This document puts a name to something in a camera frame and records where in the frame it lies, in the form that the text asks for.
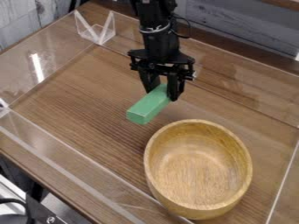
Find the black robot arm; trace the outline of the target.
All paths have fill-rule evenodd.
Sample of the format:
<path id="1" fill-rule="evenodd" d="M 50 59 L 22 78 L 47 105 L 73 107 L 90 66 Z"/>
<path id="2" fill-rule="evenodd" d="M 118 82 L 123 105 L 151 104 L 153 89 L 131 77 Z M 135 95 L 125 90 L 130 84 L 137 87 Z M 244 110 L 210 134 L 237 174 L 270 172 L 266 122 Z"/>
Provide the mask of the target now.
<path id="1" fill-rule="evenodd" d="M 130 50 L 131 69 L 139 72 L 145 90 L 151 93 L 162 84 L 161 76 L 167 77 L 167 97 L 175 102 L 183 91 L 185 82 L 195 76 L 195 58 L 181 51 L 181 40 L 187 39 L 178 33 L 178 20 L 174 11 L 175 0 L 130 0 L 139 18 L 139 31 L 145 48 Z"/>

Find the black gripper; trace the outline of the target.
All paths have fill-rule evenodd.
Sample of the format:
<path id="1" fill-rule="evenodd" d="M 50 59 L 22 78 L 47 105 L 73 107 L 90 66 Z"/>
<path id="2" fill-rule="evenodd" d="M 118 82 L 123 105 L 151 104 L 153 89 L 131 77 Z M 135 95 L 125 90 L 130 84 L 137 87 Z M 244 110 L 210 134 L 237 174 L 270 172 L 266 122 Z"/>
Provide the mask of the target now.
<path id="1" fill-rule="evenodd" d="M 182 37 L 173 27 L 141 29 L 145 48 L 130 50 L 131 69 L 139 72 L 145 91 L 161 85 L 161 75 L 167 76 L 167 95 L 175 102 L 185 91 L 185 81 L 194 79 L 195 58 L 181 51 Z"/>

